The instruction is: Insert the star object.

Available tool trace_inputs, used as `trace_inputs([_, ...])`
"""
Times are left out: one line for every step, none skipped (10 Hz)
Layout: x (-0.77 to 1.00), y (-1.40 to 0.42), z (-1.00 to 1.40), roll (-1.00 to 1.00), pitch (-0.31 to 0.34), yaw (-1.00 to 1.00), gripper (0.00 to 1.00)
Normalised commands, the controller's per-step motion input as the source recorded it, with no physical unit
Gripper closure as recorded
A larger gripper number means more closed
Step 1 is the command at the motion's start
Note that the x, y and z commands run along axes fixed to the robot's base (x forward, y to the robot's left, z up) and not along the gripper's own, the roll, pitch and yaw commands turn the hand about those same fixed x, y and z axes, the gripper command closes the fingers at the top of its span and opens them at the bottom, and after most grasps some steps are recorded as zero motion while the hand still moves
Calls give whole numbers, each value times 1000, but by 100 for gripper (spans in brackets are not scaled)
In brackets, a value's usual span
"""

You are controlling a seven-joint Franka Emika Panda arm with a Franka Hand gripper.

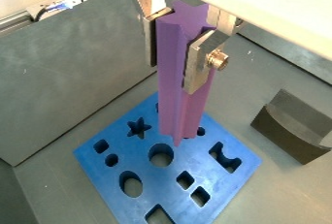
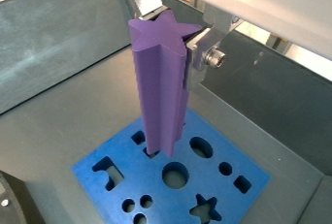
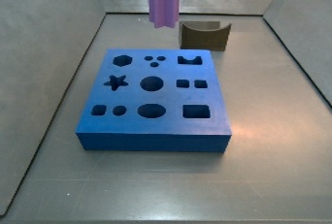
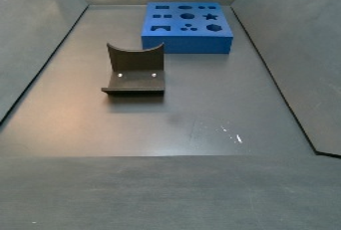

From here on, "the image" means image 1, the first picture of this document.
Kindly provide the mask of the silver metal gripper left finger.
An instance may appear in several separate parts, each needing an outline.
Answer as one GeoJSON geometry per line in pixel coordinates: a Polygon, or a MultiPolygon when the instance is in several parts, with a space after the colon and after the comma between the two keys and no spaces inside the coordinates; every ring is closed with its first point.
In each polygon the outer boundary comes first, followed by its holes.
{"type": "Polygon", "coordinates": [[[165,0],[137,0],[144,21],[145,58],[150,67],[157,65],[157,29],[156,22],[162,16],[173,13],[165,0]]]}

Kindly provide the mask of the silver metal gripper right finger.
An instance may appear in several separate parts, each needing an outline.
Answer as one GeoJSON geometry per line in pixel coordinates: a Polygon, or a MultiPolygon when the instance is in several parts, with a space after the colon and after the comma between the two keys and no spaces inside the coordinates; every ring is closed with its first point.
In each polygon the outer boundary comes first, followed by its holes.
{"type": "Polygon", "coordinates": [[[243,19],[215,6],[209,6],[207,22],[216,29],[195,39],[186,53],[184,89],[188,94],[207,83],[212,69],[221,71],[227,67],[225,42],[243,28],[243,19]]]}

